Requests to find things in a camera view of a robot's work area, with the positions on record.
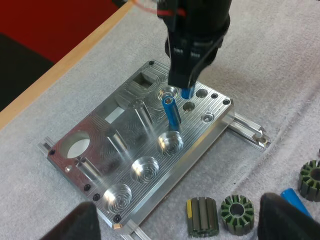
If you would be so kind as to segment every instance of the screw head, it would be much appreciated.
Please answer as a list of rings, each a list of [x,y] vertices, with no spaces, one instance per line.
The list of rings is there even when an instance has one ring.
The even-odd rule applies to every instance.
[[[115,215],[113,221],[117,224],[121,221],[121,216],[119,214]]]
[[[54,149],[51,149],[50,151],[49,151],[49,155],[54,155],[56,153],[56,150],[54,150]]]
[[[229,100],[229,99],[223,100],[222,103],[223,103],[224,105],[229,105],[229,104],[230,104],[230,100]]]
[[[218,97],[218,94],[216,94],[216,93],[213,93],[212,95],[211,95],[211,98],[213,98],[213,99],[216,99]]]
[[[86,185],[84,185],[83,190],[84,190],[85,192],[87,192],[87,191],[90,190],[90,188],[91,188],[91,185],[90,185],[90,184],[86,184]]]
[[[95,195],[93,195],[93,197],[92,197],[92,200],[93,201],[98,201],[100,199],[100,194],[99,193],[96,193]]]

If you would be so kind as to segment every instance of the countersunk hole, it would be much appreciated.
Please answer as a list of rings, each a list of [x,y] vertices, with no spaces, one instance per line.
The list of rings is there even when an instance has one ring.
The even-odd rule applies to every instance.
[[[204,123],[210,123],[215,119],[215,116],[211,112],[207,112],[201,117]]]
[[[222,103],[223,103],[224,105],[229,105],[229,104],[230,104],[230,100],[229,100],[229,99],[223,100]]]
[[[165,97],[176,98],[178,96],[178,90],[174,86],[166,86],[159,90],[157,97],[159,100],[164,99]]]
[[[233,203],[230,206],[230,213],[235,217],[241,217],[245,213],[245,208],[240,203]]]
[[[68,173],[68,172],[71,171],[71,169],[72,169],[72,166],[69,165],[69,166],[66,166],[66,167],[65,167],[64,171],[65,171],[66,173]]]
[[[184,146],[184,141],[178,131],[166,131],[157,140],[158,150],[167,155],[173,155]]]
[[[208,91],[205,90],[205,89],[199,89],[198,91],[196,91],[195,95],[196,95],[198,98],[204,98],[205,96],[208,95]]]
[[[311,171],[310,176],[316,180],[320,181],[320,168],[315,168]]]
[[[170,103],[172,103],[172,98],[171,98],[171,97],[167,97],[166,99],[164,99],[164,103],[165,103],[165,104],[170,104]]]
[[[211,95],[211,98],[213,98],[213,99],[216,99],[216,98],[218,98],[218,94],[216,94],[216,93],[213,93],[213,94]]]
[[[193,109],[195,109],[195,104],[191,101],[187,101],[185,104],[183,104],[182,109],[185,112],[191,112]]]
[[[132,193],[130,188],[118,183],[111,186],[102,197],[102,204],[105,209],[116,214],[123,211],[131,202]]]
[[[151,181],[159,172],[157,160],[151,156],[143,156],[134,161],[131,166],[130,175],[139,183]]]
[[[59,152],[64,158],[73,159],[83,154],[89,144],[89,134],[85,131],[77,131],[63,140]]]

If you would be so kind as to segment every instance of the machined metal plate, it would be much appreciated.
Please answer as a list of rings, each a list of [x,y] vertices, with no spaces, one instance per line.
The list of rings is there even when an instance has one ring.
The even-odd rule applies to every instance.
[[[50,148],[47,158],[120,234],[130,234],[233,122],[233,101],[197,83],[194,96],[168,86],[150,61]],[[175,97],[179,127],[162,98]]]

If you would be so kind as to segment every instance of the red background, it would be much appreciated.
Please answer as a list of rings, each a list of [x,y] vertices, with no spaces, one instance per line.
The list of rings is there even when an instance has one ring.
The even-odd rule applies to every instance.
[[[56,63],[117,9],[111,0],[1,1],[0,32]]]

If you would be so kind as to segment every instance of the blue object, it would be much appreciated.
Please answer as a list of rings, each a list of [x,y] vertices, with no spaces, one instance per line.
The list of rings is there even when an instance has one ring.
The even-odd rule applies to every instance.
[[[193,97],[194,95],[194,92],[195,92],[195,86],[196,85],[193,85],[192,87],[190,88],[181,88],[181,97],[183,99],[190,99]]]
[[[181,123],[181,117],[175,98],[172,96],[166,96],[162,99],[162,105],[166,116],[168,117],[169,124],[172,126],[178,126]]]
[[[288,203],[295,206],[300,212],[312,218],[305,205],[301,202],[300,198],[297,196],[296,192],[292,188],[288,188],[281,193],[281,197],[285,199]]]

